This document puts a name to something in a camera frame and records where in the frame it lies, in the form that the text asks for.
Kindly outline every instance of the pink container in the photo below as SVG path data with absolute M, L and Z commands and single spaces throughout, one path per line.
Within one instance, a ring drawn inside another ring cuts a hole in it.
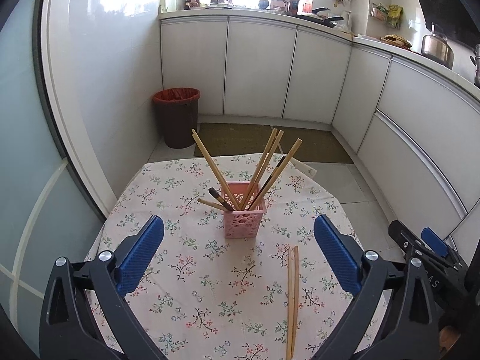
M 240 200 L 243 193 L 247 189 L 249 182 L 232 182 L 228 183 L 233 195 Z M 232 202 L 222 188 L 223 198 L 232 206 Z M 247 207 L 254 200 L 258 192 L 258 185 L 253 187 L 253 196 L 247 204 Z M 260 201 L 260 204 L 255 207 L 255 210 L 250 211 L 224 211 L 223 212 L 223 230 L 225 238 L 255 238 L 262 221 L 262 216 L 267 212 L 265 200 Z

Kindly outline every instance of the brown trash can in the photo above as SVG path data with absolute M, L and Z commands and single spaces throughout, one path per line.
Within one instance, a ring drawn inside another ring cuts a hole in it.
M 194 88 L 171 88 L 155 93 L 153 102 L 160 131 L 168 147 L 183 149 L 195 143 L 191 129 L 197 130 L 198 99 Z

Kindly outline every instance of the floral tablecloth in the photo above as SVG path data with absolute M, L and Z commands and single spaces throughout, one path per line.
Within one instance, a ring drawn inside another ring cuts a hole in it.
M 217 157 L 227 181 L 248 181 L 259 154 Z M 271 164 L 279 160 L 275 155 Z M 266 172 L 268 177 L 272 168 Z M 104 225 L 99 250 L 114 250 L 156 214 L 165 237 L 135 292 L 131 309 L 171 360 L 281 360 L 287 337 L 287 249 L 299 246 L 300 300 L 295 359 L 310 359 L 347 308 L 318 247 L 314 219 L 327 214 L 357 236 L 338 200 L 292 166 L 265 196 L 256 238 L 224 239 L 222 213 L 197 202 L 220 186 L 205 159 L 146 164 Z M 120 350 L 98 305 L 91 306 L 108 345 Z M 385 313 L 383 298 L 359 349 L 369 345 Z

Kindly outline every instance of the metal bolt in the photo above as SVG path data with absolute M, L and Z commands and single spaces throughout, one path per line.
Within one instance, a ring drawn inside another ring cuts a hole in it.
M 98 255 L 98 258 L 100 259 L 100 261 L 108 261 L 112 258 L 112 252 L 109 250 L 105 250 Z
M 57 261 L 55 261 L 56 266 L 63 266 L 67 262 L 67 259 L 65 257 L 58 257 Z
M 420 259 L 418 259 L 417 257 L 412 258 L 410 261 L 411 261 L 412 265 L 416 266 L 417 268 L 419 266 L 422 266 L 422 261 L 420 261 Z
M 378 259 L 378 253 L 376 251 L 369 250 L 365 253 L 365 257 L 370 261 L 376 261 Z

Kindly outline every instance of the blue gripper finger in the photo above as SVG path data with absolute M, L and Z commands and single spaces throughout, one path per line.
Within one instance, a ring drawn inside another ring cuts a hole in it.
M 340 286 L 355 296 L 362 288 L 360 267 L 341 241 L 340 233 L 325 214 L 315 219 L 313 233 Z
M 148 264 L 162 243 L 164 235 L 162 219 L 153 215 L 139 234 L 141 234 L 140 237 L 117 268 L 115 275 L 117 292 L 123 298 L 126 294 L 135 291 Z
M 421 239 L 423 239 L 423 241 L 430 246 L 430 249 L 432 249 L 439 256 L 443 258 L 448 256 L 447 245 L 438 235 L 434 233 L 431 228 L 426 227 L 421 231 Z

